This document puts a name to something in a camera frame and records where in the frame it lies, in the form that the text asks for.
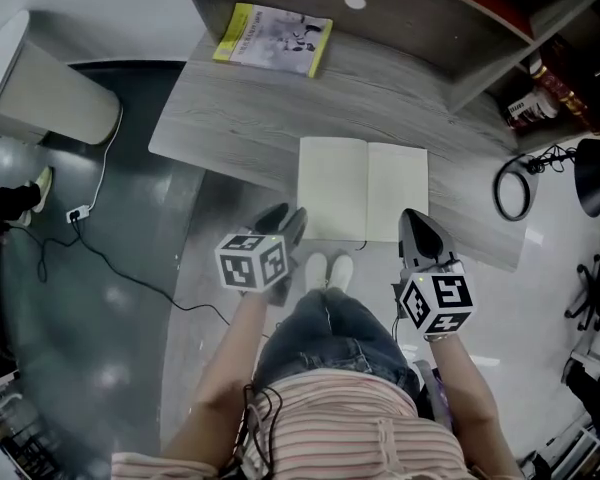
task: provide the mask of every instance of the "electrical outlet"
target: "electrical outlet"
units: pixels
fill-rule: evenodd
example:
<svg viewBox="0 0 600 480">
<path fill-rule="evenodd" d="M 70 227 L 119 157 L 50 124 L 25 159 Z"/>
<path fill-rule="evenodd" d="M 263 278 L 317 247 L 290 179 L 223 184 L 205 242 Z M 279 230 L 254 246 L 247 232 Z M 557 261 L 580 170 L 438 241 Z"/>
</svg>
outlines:
<svg viewBox="0 0 600 480">
<path fill-rule="evenodd" d="M 67 212 L 67 223 L 71 224 L 74 221 L 86 219 L 89 216 L 89 205 L 78 206 Z"/>
</svg>

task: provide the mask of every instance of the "blank page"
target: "blank page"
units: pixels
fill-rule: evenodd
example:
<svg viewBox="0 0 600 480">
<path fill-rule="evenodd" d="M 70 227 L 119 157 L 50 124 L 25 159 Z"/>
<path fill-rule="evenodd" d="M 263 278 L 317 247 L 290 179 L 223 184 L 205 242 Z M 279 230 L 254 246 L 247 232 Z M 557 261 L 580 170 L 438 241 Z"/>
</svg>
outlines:
<svg viewBox="0 0 600 480">
<path fill-rule="evenodd" d="M 300 140 L 298 206 L 309 216 L 304 238 L 366 240 L 367 165 L 365 141 Z"/>
<path fill-rule="evenodd" d="M 429 214 L 427 150 L 369 144 L 367 240 L 397 242 L 405 208 Z"/>
</svg>

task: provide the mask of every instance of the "desk lamp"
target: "desk lamp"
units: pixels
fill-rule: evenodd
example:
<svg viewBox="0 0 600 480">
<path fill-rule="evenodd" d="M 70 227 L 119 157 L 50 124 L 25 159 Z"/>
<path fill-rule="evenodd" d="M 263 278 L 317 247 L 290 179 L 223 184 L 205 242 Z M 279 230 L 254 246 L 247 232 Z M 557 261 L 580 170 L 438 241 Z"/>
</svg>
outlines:
<svg viewBox="0 0 600 480">
<path fill-rule="evenodd" d="M 546 166 L 551 166 L 556 172 L 563 172 L 562 162 L 571 160 L 574 163 L 573 174 L 576 182 L 576 192 L 580 205 L 587 215 L 600 215 L 600 140 L 583 139 L 577 147 L 563 149 L 552 146 L 542 155 L 519 155 L 502 166 L 493 183 L 493 198 L 496 208 L 503 218 L 509 221 L 524 219 L 535 199 L 538 189 L 538 174 L 544 172 Z M 517 215 L 510 214 L 502 204 L 500 189 L 506 175 L 512 175 L 522 184 L 524 204 Z"/>
</svg>

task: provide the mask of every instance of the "pink striped shirt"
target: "pink striped shirt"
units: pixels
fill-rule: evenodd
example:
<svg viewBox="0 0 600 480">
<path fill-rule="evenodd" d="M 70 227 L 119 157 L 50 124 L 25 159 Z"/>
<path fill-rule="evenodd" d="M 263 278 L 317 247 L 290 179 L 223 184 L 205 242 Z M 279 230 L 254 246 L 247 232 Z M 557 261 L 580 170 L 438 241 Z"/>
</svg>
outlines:
<svg viewBox="0 0 600 480">
<path fill-rule="evenodd" d="M 318 369 L 288 377 L 272 386 L 283 404 L 274 432 L 275 478 L 430 478 L 473 479 L 457 439 L 443 426 L 420 419 L 413 400 L 378 377 Z M 257 433 L 268 450 L 273 409 Z M 254 400 L 260 418 L 269 403 Z M 266 466 L 250 440 L 243 470 L 250 478 Z M 112 479 L 215 478 L 206 464 L 116 453 Z"/>
</svg>

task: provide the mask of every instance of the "gray wooden desk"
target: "gray wooden desk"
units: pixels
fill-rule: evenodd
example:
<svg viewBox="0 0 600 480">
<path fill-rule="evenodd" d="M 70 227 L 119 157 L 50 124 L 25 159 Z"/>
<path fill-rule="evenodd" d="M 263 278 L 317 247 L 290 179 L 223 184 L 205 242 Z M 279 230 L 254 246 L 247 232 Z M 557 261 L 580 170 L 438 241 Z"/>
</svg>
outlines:
<svg viewBox="0 0 600 480">
<path fill-rule="evenodd" d="M 219 64 L 214 49 L 205 37 L 193 52 L 150 151 L 293 195 L 303 136 L 423 147 L 430 216 L 460 253 L 515 269 L 526 226 L 497 214 L 491 183 L 516 144 L 491 99 L 449 114 L 449 82 L 428 64 L 341 33 L 315 79 Z"/>
</svg>

